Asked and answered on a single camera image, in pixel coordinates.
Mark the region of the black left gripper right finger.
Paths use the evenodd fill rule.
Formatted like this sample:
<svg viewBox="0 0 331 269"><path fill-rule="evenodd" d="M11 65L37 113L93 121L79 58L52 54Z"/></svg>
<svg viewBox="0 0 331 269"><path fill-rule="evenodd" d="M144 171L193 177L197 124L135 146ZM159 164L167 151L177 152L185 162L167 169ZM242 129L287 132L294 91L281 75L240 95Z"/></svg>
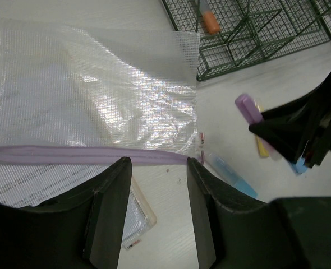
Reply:
<svg viewBox="0 0 331 269"><path fill-rule="evenodd" d="M187 160L187 187L200 268L274 268L266 203Z"/></svg>

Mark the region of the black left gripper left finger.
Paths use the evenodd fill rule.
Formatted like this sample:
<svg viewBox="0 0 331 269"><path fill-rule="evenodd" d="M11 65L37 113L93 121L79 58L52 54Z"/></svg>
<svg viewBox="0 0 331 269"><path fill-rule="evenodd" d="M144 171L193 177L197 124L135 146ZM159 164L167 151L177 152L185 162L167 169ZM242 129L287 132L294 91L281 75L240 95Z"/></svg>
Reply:
<svg viewBox="0 0 331 269"><path fill-rule="evenodd" d="M131 159L122 157L94 178L83 252L93 268L118 267L131 176Z"/></svg>

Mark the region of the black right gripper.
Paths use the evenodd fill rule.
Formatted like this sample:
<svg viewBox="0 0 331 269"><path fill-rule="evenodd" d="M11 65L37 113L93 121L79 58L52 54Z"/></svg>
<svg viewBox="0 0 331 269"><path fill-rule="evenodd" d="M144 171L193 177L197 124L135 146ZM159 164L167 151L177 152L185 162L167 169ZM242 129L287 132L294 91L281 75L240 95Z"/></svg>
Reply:
<svg viewBox="0 0 331 269"><path fill-rule="evenodd" d="M262 113L249 131L294 163L319 166L331 151L331 72L306 95Z"/></svg>

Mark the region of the blue correction tape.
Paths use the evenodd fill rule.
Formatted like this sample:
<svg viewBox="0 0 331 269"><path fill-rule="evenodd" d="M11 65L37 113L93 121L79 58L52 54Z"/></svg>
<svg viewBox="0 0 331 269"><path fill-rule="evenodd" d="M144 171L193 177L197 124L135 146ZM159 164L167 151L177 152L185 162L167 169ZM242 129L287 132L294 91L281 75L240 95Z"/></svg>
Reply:
<svg viewBox="0 0 331 269"><path fill-rule="evenodd" d="M289 162L289 165L296 175L303 174L307 172L308 169L308 167L305 165L305 159L302 157L299 158L296 163Z"/></svg>

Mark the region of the yellow highlighter pen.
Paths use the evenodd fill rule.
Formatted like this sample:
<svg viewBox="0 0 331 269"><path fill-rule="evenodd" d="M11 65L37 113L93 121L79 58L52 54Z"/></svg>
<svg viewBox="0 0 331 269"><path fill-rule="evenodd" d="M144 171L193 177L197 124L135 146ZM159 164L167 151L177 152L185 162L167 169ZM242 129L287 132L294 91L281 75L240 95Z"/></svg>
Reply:
<svg viewBox="0 0 331 269"><path fill-rule="evenodd" d="M264 111L263 107L260 104L255 102L255 105L256 105L259 112ZM262 157L262 158L268 158L269 153L268 153L267 149L265 148L265 146L263 145L261 139L258 136L256 136L256 143L257 143L257 147L258 147L259 156Z"/></svg>

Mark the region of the purple highlighter pen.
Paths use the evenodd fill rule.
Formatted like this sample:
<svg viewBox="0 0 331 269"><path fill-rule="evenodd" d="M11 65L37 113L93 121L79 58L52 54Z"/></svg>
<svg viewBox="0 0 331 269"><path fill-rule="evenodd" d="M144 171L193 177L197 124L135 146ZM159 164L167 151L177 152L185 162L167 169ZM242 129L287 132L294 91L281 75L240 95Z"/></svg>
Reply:
<svg viewBox="0 0 331 269"><path fill-rule="evenodd" d="M254 99L248 94L241 94L235 100L235 105L249 125L259 123L263 120L263 116L261 115L261 112L258 111ZM263 139L261 139L261 141L267 149L269 157L272 160L278 161L282 158L281 155L274 148L272 148L270 144L268 144Z"/></svg>

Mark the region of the blue highlighter pen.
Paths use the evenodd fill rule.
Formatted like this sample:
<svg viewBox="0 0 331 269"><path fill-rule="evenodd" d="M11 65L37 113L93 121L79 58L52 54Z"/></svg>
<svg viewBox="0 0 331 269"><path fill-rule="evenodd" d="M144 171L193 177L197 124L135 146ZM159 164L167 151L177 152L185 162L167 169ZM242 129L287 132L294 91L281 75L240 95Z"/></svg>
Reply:
<svg viewBox="0 0 331 269"><path fill-rule="evenodd" d="M221 177L222 181L252 198L258 197L257 192L218 155L208 153L205 155L205 161Z"/></svg>

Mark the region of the orange highlighter pen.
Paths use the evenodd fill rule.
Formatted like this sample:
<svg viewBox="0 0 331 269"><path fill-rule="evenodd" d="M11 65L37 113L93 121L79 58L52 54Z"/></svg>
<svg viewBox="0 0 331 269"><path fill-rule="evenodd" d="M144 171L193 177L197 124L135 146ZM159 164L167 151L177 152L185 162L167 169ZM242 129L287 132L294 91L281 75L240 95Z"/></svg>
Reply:
<svg viewBox="0 0 331 269"><path fill-rule="evenodd" d="M217 34L220 32L220 25L218 20L216 19L213 11L211 10L208 1L206 0L197 0L195 1L200 14L203 18L204 25L209 34Z"/></svg>

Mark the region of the clear mesh pouch purple zipper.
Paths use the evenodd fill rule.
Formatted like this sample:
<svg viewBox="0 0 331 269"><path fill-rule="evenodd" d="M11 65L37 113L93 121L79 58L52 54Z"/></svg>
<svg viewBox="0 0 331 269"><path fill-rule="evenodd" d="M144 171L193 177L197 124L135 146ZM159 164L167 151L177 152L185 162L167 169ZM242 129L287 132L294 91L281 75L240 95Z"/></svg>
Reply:
<svg viewBox="0 0 331 269"><path fill-rule="evenodd" d="M0 21L0 163L200 157L200 36Z"/></svg>

